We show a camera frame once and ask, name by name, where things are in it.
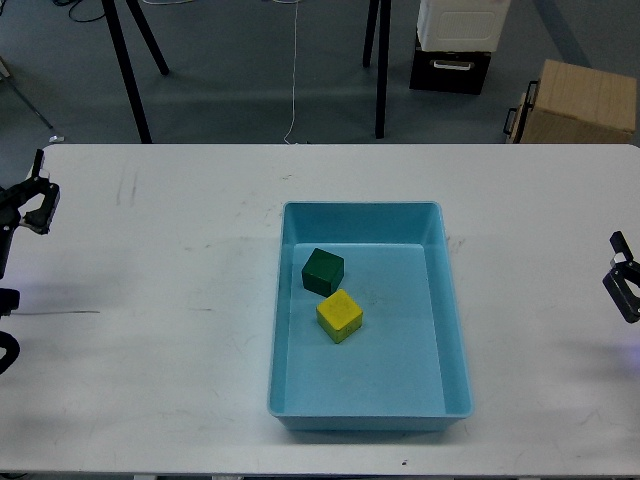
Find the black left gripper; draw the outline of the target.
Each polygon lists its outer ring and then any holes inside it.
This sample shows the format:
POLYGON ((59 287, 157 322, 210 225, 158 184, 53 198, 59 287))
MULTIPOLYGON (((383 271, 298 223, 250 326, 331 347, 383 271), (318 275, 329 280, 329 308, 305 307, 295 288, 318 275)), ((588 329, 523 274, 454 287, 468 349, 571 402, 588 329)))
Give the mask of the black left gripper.
POLYGON ((44 150, 37 149, 30 175, 21 183, 1 191, 1 277, 4 277, 13 234, 18 225, 37 234, 48 234, 60 199, 60 187, 41 177, 44 150), (19 223, 17 200, 30 200, 42 195, 41 205, 26 212, 19 223))

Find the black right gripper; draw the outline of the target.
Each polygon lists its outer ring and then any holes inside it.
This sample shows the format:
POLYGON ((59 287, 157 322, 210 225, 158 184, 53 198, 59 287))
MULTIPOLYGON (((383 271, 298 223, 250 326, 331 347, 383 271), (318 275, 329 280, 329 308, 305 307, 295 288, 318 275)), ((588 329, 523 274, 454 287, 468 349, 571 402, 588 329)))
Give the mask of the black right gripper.
POLYGON ((610 261, 611 270, 602 282, 625 321, 636 323, 640 302, 639 263, 634 260, 621 231, 613 232, 609 241, 614 256, 610 261))

